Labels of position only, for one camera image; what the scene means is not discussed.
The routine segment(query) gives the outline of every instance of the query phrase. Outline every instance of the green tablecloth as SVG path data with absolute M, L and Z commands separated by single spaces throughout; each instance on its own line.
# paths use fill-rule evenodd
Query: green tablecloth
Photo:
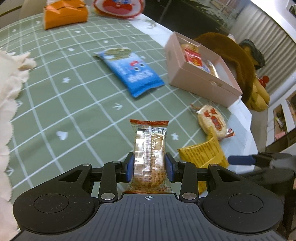
M 169 120 L 166 151 L 176 158 L 178 148 L 206 139 L 188 106 L 208 100 L 168 84 L 134 99 L 94 57 L 109 47 L 131 48 L 168 82 L 163 47 L 127 20 L 90 13 L 86 23 L 45 31 L 42 15 L 36 15 L 1 29 L 0 47 L 16 55 L 30 51 L 37 62 L 12 120 L 7 169 L 12 202 L 82 163 L 101 167 L 124 160 L 134 142 L 129 119 Z M 228 109 L 217 107 L 228 120 Z

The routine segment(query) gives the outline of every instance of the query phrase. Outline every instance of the ruffled cream fabric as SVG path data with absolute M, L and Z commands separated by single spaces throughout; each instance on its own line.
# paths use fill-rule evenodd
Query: ruffled cream fabric
M 17 223 L 9 202 L 12 195 L 11 185 L 5 171 L 9 162 L 7 143 L 13 133 L 10 120 L 15 115 L 18 96 L 22 84 L 29 78 L 29 70 L 36 62 L 29 59 L 30 53 L 10 56 L 0 51 L 0 240 L 9 241 L 17 234 Z

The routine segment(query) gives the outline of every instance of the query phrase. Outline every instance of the pink box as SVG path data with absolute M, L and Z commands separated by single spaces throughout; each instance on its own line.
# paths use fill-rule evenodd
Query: pink box
M 181 44 L 200 45 L 199 53 L 205 60 L 213 63 L 219 78 L 186 62 Z M 223 59 L 201 44 L 174 32 L 166 46 L 169 84 L 192 92 L 225 107 L 232 105 L 242 91 Z

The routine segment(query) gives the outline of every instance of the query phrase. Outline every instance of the blue snack bag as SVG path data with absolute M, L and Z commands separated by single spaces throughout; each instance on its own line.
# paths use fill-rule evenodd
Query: blue snack bag
M 133 97 L 151 88 L 164 85 L 164 81 L 129 48 L 109 48 L 95 53 L 127 86 Z

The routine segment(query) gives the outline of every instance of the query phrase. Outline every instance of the corrugated panel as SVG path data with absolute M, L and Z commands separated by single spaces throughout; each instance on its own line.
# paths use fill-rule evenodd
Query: corrugated panel
M 236 42 L 250 39 L 265 57 L 258 77 L 269 76 L 266 86 L 272 94 L 296 70 L 296 44 L 263 10 L 250 3 L 231 30 Z

